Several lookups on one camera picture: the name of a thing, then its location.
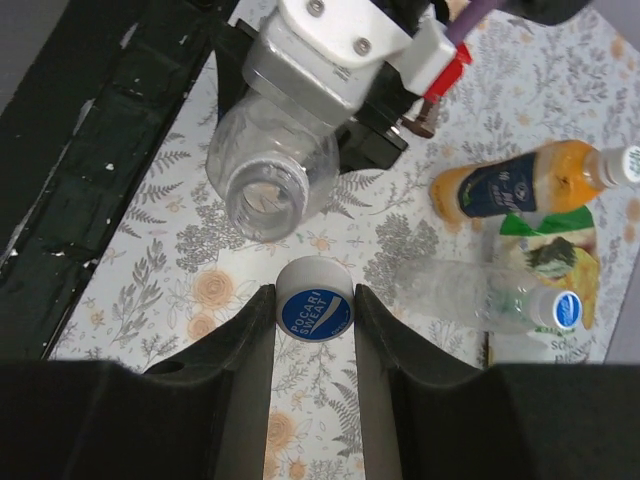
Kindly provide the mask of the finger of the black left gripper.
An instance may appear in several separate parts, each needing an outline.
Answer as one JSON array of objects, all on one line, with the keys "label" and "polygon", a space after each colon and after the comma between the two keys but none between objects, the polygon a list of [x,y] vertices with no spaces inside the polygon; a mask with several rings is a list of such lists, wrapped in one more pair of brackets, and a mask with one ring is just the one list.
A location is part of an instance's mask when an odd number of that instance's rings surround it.
[{"label": "finger of the black left gripper", "polygon": [[366,102],[335,132],[340,172],[389,170],[408,148],[400,136],[398,114]]},{"label": "finger of the black left gripper", "polygon": [[257,30],[244,20],[238,20],[234,26],[225,24],[215,38],[218,120],[242,100],[249,89],[242,68],[257,36]]}]

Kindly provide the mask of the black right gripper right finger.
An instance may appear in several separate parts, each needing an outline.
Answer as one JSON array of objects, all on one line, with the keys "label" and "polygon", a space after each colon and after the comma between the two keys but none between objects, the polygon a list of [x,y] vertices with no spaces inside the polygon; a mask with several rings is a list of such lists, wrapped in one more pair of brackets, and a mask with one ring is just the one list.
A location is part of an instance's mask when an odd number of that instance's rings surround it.
[{"label": "black right gripper right finger", "polygon": [[355,290],[355,352],[370,479],[635,479],[635,365],[476,369]]}]

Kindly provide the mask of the white green printed cap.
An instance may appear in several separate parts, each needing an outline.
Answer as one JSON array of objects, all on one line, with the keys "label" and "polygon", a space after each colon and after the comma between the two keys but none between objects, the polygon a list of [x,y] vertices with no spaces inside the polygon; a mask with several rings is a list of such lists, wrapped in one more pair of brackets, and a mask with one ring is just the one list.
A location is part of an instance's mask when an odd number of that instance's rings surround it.
[{"label": "white green printed cap", "polygon": [[608,188],[636,185],[640,181],[640,149],[631,145],[602,150],[597,166],[599,179]]}]

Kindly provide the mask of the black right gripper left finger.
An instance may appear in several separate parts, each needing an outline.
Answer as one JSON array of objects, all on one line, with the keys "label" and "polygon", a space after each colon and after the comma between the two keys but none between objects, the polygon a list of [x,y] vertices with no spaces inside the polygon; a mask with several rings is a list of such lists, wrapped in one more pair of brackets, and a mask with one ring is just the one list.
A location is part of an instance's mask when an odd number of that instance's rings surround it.
[{"label": "black right gripper left finger", "polygon": [[259,479],[276,294],[142,373],[99,361],[1,365],[5,479]]}]

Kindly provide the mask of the orange milk tea bottle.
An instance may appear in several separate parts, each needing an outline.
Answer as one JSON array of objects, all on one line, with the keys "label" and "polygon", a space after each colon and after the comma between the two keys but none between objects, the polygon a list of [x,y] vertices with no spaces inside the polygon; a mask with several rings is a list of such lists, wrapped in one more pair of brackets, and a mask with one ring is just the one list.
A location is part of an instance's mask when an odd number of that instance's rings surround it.
[{"label": "orange milk tea bottle", "polygon": [[437,215],[462,223],[509,213],[574,211],[608,188],[598,175],[598,150],[580,140],[556,141],[508,160],[446,170],[431,183]]}]

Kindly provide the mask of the clear plastic bottle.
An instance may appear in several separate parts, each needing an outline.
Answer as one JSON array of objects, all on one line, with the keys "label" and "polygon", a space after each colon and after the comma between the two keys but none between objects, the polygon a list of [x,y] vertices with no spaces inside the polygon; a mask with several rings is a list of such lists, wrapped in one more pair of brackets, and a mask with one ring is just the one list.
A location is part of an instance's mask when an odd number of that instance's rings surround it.
[{"label": "clear plastic bottle", "polygon": [[318,135],[263,96],[245,96],[218,122],[206,174],[230,223],[256,242],[281,240],[326,205],[339,176],[333,134]]},{"label": "clear plastic bottle", "polygon": [[530,292],[540,286],[549,285],[525,270],[428,257],[404,263],[395,276],[397,300],[406,310],[498,334],[545,327],[529,315]]}]

